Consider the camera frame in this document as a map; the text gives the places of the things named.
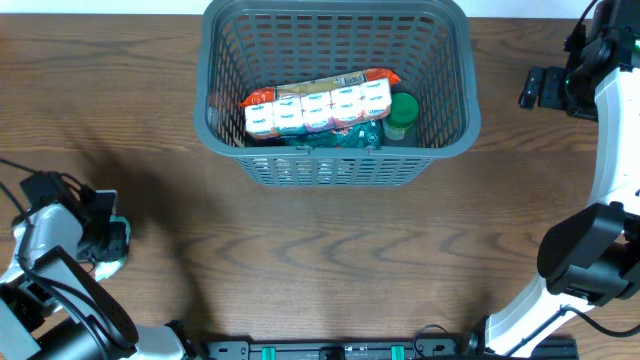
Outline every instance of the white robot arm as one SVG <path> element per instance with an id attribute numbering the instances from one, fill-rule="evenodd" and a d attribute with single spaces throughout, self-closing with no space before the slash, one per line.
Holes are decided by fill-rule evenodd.
<path id="1" fill-rule="evenodd" d="M 534 68 L 529 74 L 531 80 L 521 97 L 523 107 L 532 107 L 532 99 L 525 96 L 529 92 L 534 97 L 540 95 L 540 106 L 558 108 L 556 105 L 562 104 L 562 109 L 577 117 L 590 118 L 589 112 L 597 109 L 596 172 L 587 209 L 573 221 L 559 224 L 545 237 L 538 255 L 538 269 L 544 274 L 536 274 L 505 309 L 486 319 L 479 336 L 484 351 L 529 357 L 538 343 L 576 315 L 561 309 L 570 307 L 584 313 L 612 298 L 628 298 L 637 290 L 636 283 L 640 281 L 637 263 L 627 257 L 638 254 L 629 254 L 632 250 L 613 241 L 619 235 L 628 238 L 639 235 L 640 42 L 632 32 L 617 31 L 624 18 L 617 14 L 637 14 L 638 8 L 637 2 L 600 3 L 591 38 L 580 38 L 581 34 L 574 32 L 567 41 L 566 50 L 572 52 L 567 69 Z M 638 19 L 635 20 L 623 28 L 637 29 Z M 556 78 L 563 80 L 555 85 L 551 79 Z M 574 81 L 582 87 L 596 82 L 594 94 L 585 95 L 582 91 L 587 101 L 579 103 L 568 86 Z M 562 89 L 558 102 L 545 102 L 544 99 L 554 97 L 548 90 L 554 85 Z M 589 96 L 593 96 L 593 106 L 585 110 Z M 566 261 L 547 260 L 553 257 L 564 257 Z M 608 284 L 599 284 L 602 279 L 595 279 L 598 276 Z"/>
<path id="2" fill-rule="evenodd" d="M 128 255 L 131 229 L 116 216 L 117 193 L 93 191 L 79 182 L 78 188 L 65 181 L 66 174 L 32 173 L 21 182 L 30 209 L 22 210 L 7 190 L 22 214 L 12 229 L 14 257 L 0 277 L 0 353 L 10 360 L 183 359 L 183 341 L 188 342 L 179 324 L 134 325 L 96 285 L 118 271 Z M 94 279 L 78 264 L 88 261 L 95 265 Z M 30 332 L 62 307 L 71 318 L 36 341 Z"/>

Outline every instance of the green bottle cap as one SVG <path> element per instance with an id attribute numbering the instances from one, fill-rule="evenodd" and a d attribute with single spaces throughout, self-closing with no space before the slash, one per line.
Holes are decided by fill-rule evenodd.
<path id="1" fill-rule="evenodd" d="M 387 124 L 396 129 L 407 129 L 416 123 L 420 114 L 418 100 L 406 93 L 391 96 L 391 115 Z"/>

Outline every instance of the plastic wrapper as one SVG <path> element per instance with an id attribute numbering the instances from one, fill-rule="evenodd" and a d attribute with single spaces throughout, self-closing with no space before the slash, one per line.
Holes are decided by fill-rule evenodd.
<path id="1" fill-rule="evenodd" d="M 312 148 L 379 148 L 382 136 L 382 124 L 380 121 L 367 121 L 343 129 L 288 137 L 283 141 L 287 146 L 310 146 Z"/>
<path id="2" fill-rule="evenodd" d="M 331 91 L 345 86 L 360 85 L 368 81 L 389 80 L 391 86 L 400 82 L 400 77 L 393 71 L 383 68 L 372 68 L 324 79 L 311 80 L 297 84 L 270 86 L 257 89 L 249 95 L 241 106 L 258 105 L 292 97 L 303 97 L 324 91 Z"/>
<path id="3" fill-rule="evenodd" d="M 247 106 L 246 131 L 256 140 L 302 136 L 382 120 L 390 112 L 390 83 L 383 78 L 300 98 Z"/>

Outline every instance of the wood grain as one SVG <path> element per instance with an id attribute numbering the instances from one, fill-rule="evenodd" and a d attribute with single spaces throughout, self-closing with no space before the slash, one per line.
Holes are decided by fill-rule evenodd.
<path id="1" fill-rule="evenodd" d="M 473 19 L 483 129 L 398 189 L 274 190 L 192 126 L 200 17 L 1 16 L 0 152 L 120 192 L 134 238 L 104 287 L 134 321 L 256 340 L 466 331 L 536 271 L 546 230 L 590 191 L 597 126 L 516 105 L 534 65 L 562 65 L 571 21 Z M 18 191 L 24 176 L 0 168 Z M 0 200 L 0 258 L 15 215 Z M 593 312 L 637 322 L 640 297 Z M 631 359 L 574 320 L 583 359 Z"/>

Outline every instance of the white carton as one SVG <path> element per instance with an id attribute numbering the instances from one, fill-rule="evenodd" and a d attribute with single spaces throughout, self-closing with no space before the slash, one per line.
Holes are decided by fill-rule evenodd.
<path id="1" fill-rule="evenodd" d="M 254 138 L 277 136 L 273 122 L 273 103 L 252 105 L 244 108 L 246 130 Z"/>
<path id="2" fill-rule="evenodd" d="M 362 92 L 359 85 L 331 90 L 331 102 L 334 105 L 341 103 L 347 104 L 356 100 L 362 100 Z"/>
<path id="3" fill-rule="evenodd" d="M 330 92 L 325 91 L 303 96 L 300 102 L 307 132 L 324 131 L 334 127 Z"/>
<path id="4" fill-rule="evenodd" d="M 273 122 L 281 135 L 306 133 L 300 98 L 276 100 L 273 103 Z"/>
<path id="5" fill-rule="evenodd" d="M 380 120 L 391 113 L 391 88 L 389 80 L 380 79 L 360 85 L 362 107 L 366 120 Z"/>
<path id="6" fill-rule="evenodd" d="M 355 100 L 348 103 L 334 103 L 331 115 L 337 127 L 351 126 L 363 119 L 362 101 Z"/>

